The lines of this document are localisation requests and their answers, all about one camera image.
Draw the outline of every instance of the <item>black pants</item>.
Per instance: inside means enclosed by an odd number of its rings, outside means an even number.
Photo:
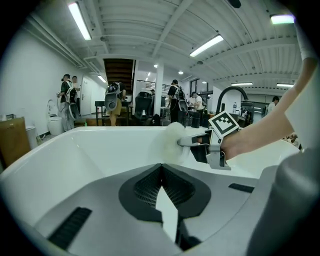
[[[81,113],[80,113],[80,98],[76,98],[76,106],[78,107],[79,115],[81,115]]]
[[[200,109],[197,110],[198,113],[200,113],[200,126],[202,126],[203,120],[204,120],[204,110]]]
[[[179,104],[177,99],[172,99],[171,105],[170,105],[170,119],[171,124],[174,122],[178,122],[178,112],[179,112]]]

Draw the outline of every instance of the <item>fluorescent light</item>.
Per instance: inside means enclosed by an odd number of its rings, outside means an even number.
[[[294,84],[290,84],[290,83],[277,83],[276,86],[292,87],[292,86],[294,86]]]
[[[217,35],[216,37],[212,38],[210,41],[206,42],[204,45],[200,46],[198,49],[190,53],[191,57],[195,57],[198,54],[202,53],[206,49],[210,48],[211,46],[214,46],[215,44],[221,42],[223,40],[223,37],[221,35]]]
[[[236,82],[236,83],[232,83],[232,86],[252,86],[253,83],[252,82]]]
[[[274,15],[271,17],[272,24],[292,24],[295,18],[292,15]]]
[[[91,35],[89,34],[84,18],[81,15],[78,3],[71,3],[68,7],[84,39],[91,40]]]
[[[106,83],[106,80],[104,80],[104,78],[101,75],[98,75],[98,78],[100,78],[102,82]]]

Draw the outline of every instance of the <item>staircase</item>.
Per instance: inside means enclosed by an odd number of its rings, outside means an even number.
[[[105,58],[104,67],[108,83],[123,83],[125,84],[125,90],[127,94],[132,95],[134,60],[122,58]]]

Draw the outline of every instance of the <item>white sink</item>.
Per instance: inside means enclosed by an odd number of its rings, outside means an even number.
[[[4,198],[12,213],[33,226],[49,209],[84,185],[141,166],[163,163],[160,133],[165,127],[79,127],[38,146],[0,175]],[[187,135],[204,132],[187,128]],[[210,169],[188,148],[180,165],[204,172],[259,178],[298,149],[277,141],[228,163],[231,171]]]

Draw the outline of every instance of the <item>bottle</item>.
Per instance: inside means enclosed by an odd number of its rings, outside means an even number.
[[[237,110],[237,103],[235,102],[234,104],[233,104],[233,114],[236,114],[236,111]]]

